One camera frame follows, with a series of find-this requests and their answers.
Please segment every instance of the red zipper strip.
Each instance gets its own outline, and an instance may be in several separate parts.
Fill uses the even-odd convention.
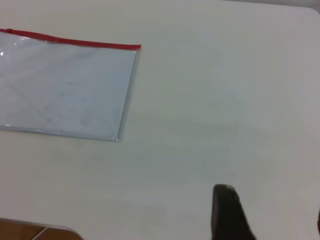
[[[141,49],[140,45],[128,45],[128,44],[116,44],[116,43],[104,43],[104,42],[95,42],[95,41],[81,41],[81,40],[72,40],[61,37],[49,36],[41,33],[31,32],[31,31],[19,31],[13,29],[1,29],[0,32],[7,34],[14,34],[22,37],[27,37],[31,39],[38,39],[48,42],[55,42],[59,44],[70,44],[78,45],[84,47],[93,47],[93,48],[108,48],[108,49],[121,49],[121,50],[139,50]]]

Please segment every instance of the white table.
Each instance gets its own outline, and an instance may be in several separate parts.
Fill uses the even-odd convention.
[[[121,142],[0,132],[0,216],[85,240],[210,239],[233,185],[259,240],[319,238],[320,16],[217,0],[6,0],[0,27],[142,44]]]

